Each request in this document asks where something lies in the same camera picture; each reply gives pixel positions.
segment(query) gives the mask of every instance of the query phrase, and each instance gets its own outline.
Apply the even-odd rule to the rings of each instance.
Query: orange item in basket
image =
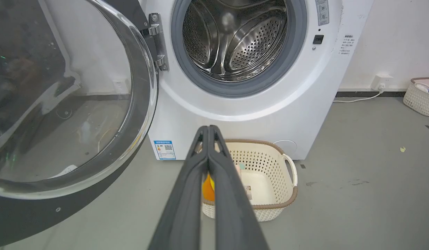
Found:
[[[210,174],[208,174],[207,179],[202,185],[202,194],[204,195],[204,198],[208,201],[214,201],[214,190],[211,187],[210,179]]]

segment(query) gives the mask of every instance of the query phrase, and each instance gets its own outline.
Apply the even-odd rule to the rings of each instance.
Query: door hinge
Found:
[[[162,29],[162,19],[160,18],[159,13],[149,14],[149,24],[148,33],[154,38],[154,43],[156,44],[157,50],[157,59],[155,61],[156,67],[160,70],[168,70],[168,57],[166,54],[165,47],[165,37]]]

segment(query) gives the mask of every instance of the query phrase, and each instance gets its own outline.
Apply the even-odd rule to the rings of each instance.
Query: front-loading washing machine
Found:
[[[0,246],[100,195],[149,134],[306,157],[372,0],[0,1]]]

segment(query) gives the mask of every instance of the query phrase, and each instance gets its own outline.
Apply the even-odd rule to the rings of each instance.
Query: small woven basket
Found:
[[[273,220],[297,196],[297,171],[293,160],[281,148],[265,141],[226,140],[235,164],[245,164],[241,171],[247,196],[259,222]],[[290,164],[293,181],[286,161]],[[214,218],[214,201],[202,197],[203,213]]]
[[[410,81],[412,83],[404,95],[403,103],[418,113],[429,116],[429,93],[417,88],[422,85],[429,89],[429,77],[413,78]]]

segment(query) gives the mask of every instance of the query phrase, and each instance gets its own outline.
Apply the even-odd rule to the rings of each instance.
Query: washing machine door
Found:
[[[0,1],[0,246],[89,204],[146,137],[148,20],[137,0],[108,2]]]

